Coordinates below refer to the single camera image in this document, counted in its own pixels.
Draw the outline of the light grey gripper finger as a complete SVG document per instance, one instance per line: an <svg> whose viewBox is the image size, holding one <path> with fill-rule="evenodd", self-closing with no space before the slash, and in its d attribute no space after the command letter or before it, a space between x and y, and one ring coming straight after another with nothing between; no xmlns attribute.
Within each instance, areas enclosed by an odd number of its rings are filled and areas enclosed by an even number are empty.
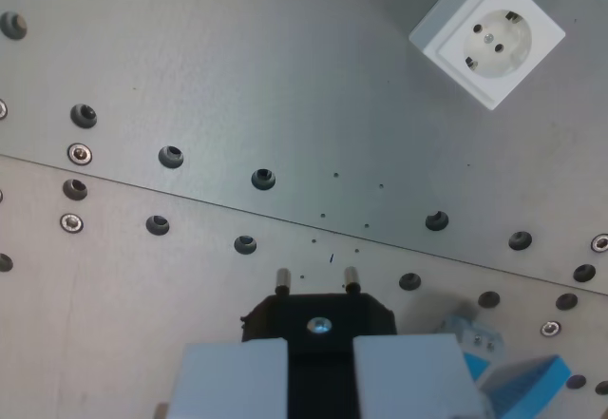
<svg viewBox="0 0 608 419"><path fill-rule="evenodd" d="M282 338L186 347L169 418L286 418L288 344Z"/></svg>
<svg viewBox="0 0 608 419"><path fill-rule="evenodd" d="M484 418L485 406L450 334L353 340L363 418Z"/></svg>

